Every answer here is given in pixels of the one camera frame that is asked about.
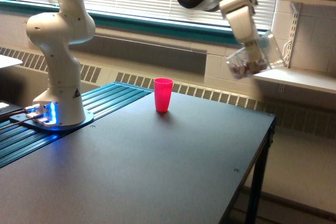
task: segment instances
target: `clear plastic cup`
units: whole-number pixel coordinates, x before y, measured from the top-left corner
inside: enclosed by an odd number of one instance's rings
[[[234,78],[241,79],[286,65],[271,31],[261,36],[260,39],[256,41],[256,44],[260,52],[260,57],[255,57],[252,52],[249,54],[246,47],[244,47],[227,58],[226,63]]]
[[[168,78],[154,79],[155,108],[158,112],[167,112],[172,95],[174,81]]]

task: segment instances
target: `shelf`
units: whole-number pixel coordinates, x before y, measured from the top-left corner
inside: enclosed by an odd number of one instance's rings
[[[254,75],[254,78],[336,94],[336,77],[313,72],[278,68],[256,74]]]
[[[281,1],[290,1],[297,4],[306,4],[306,5],[320,5],[320,6],[335,6],[336,1],[328,0],[281,0]]]
[[[22,61],[18,59],[0,55],[0,68],[7,68],[10,66],[15,66],[15,65],[20,65],[20,64],[22,64]]]

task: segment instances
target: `black cable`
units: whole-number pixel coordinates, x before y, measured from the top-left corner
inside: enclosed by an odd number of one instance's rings
[[[17,122],[17,123],[13,123],[13,124],[11,124],[11,125],[8,125],[8,126],[6,126],[6,127],[3,127],[3,128],[0,129],[0,131],[9,129],[9,128],[14,127],[14,126],[17,126],[17,125],[21,125],[21,124],[23,124],[24,122],[27,122],[27,121],[32,120],[32,119],[42,118],[42,117],[44,117],[44,116],[45,116],[44,114],[41,114],[41,115],[33,116],[32,118],[24,119],[23,121],[20,121],[20,122]]]
[[[13,115],[17,115],[17,114],[21,114],[21,113],[25,113],[26,110],[19,110],[19,111],[14,111],[14,112],[9,112],[6,114],[3,114],[0,116],[0,121],[2,121],[3,119],[8,119],[9,117],[13,116]]]

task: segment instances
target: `blue led light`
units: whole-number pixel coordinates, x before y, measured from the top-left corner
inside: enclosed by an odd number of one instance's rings
[[[56,124],[56,122],[57,122],[57,119],[56,119],[56,106],[55,106],[55,104],[53,102],[50,103],[50,114],[51,114],[50,123],[51,124]]]

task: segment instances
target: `pink cup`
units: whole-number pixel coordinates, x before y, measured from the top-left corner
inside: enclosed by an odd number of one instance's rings
[[[158,112],[167,112],[170,96],[173,89],[173,80],[156,78],[154,80],[155,107]]]

